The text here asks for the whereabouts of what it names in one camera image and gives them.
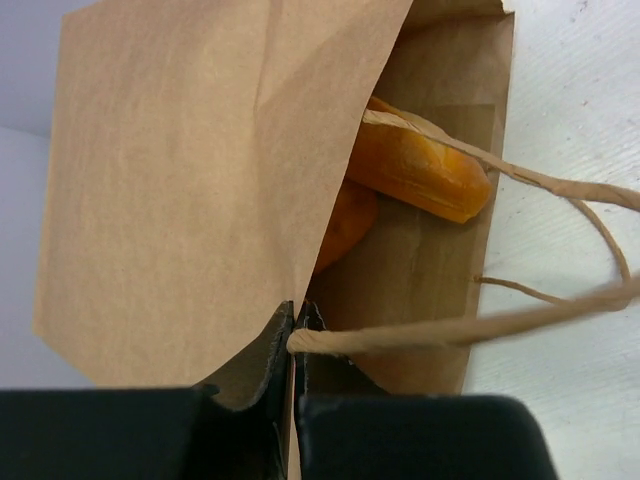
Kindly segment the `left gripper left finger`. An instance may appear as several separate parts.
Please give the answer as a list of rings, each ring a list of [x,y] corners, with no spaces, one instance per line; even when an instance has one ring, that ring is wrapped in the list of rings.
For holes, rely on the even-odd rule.
[[[285,301],[227,362],[266,347],[256,388],[235,407],[216,375],[175,388],[2,390],[2,478],[286,478],[293,323]]]

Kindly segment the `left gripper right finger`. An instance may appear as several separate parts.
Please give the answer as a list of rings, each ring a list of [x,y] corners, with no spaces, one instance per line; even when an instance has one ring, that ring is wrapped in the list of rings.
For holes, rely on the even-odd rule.
[[[547,480],[541,428],[495,395],[392,395],[344,357],[298,353],[294,418],[305,479]]]

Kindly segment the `round orange fake bread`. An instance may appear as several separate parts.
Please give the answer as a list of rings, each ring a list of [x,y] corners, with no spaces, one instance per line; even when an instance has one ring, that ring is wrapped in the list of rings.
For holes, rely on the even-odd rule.
[[[336,197],[313,274],[321,273],[348,254],[373,227],[378,213],[376,193],[345,179]]]

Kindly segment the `long orange fake baguette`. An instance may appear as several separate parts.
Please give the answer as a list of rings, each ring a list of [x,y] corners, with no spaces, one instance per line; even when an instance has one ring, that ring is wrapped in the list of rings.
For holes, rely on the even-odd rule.
[[[362,123],[346,177],[440,218],[464,224],[493,187],[473,157],[407,129]]]

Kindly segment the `brown paper bag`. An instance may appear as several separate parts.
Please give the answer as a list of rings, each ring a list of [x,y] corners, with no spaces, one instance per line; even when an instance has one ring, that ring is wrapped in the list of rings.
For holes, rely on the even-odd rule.
[[[33,325],[96,389],[256,388],[290,301],[298,353],[344,357],[392,395],[461,392],[472,345],[624,307],[620,271],[580,299],[477,316],[500,176],[634,211],[637,192],[501,158],[515,19],[500,1],[101,1],[62,21]],[[314,266],[362,123],[475,158],[493,191],[464,224],[377,192],[341,260]]]

